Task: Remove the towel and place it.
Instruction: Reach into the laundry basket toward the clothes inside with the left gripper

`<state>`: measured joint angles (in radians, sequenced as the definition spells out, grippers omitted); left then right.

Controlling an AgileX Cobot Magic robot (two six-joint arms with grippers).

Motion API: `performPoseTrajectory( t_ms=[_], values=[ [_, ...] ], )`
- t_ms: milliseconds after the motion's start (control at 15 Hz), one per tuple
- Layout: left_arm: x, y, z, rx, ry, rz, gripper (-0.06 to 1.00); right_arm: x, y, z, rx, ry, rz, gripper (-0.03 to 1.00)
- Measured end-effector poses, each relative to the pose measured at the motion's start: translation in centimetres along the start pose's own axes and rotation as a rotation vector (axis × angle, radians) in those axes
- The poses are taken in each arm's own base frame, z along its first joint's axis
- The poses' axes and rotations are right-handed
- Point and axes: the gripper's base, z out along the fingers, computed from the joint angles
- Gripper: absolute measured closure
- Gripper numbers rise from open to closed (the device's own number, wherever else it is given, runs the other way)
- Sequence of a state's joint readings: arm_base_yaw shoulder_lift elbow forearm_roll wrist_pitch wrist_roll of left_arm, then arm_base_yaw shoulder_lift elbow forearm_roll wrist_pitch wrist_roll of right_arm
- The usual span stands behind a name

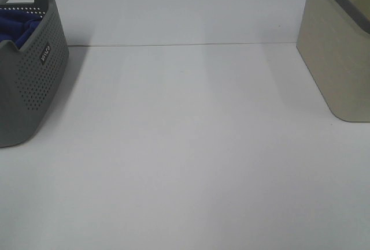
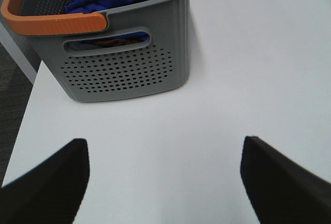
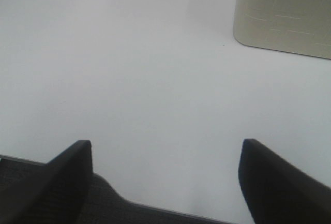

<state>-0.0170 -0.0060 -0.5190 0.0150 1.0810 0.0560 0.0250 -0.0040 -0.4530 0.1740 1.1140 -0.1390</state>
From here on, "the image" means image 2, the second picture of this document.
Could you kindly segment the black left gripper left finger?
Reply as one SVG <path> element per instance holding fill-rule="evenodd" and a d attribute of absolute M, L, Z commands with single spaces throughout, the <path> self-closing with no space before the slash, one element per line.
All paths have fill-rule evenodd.
<path fill-rule="evenodd" d="M 90 176 L 85 139 L 73 139 L 1 188 L 1 223 L 73 223 Z"/>

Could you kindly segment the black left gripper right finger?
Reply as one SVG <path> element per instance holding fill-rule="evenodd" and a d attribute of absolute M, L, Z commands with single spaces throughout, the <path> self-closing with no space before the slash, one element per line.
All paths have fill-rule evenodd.
<path fill-rule="evenodd" d="M 240 176 L 260 223 L 330 223 L 330 183 L 259 137 L 245 137 Z"/>

